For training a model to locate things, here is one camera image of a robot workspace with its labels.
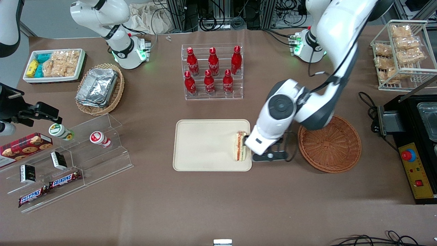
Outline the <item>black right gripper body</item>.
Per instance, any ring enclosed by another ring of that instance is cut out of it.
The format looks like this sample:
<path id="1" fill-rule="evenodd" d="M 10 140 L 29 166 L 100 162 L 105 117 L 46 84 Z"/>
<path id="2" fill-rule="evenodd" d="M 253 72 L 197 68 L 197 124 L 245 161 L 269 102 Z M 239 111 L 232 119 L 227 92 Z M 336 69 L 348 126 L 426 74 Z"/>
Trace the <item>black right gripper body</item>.
<path id="1" fill-rule="evenodd" d="M 6 122 L 19 122 L 28 119 L 28 115 L 21 111 L 28 109 L 28 104 L 23 99 L 25 93 L 3 83 L 0 83 L 0 118 Z"/>

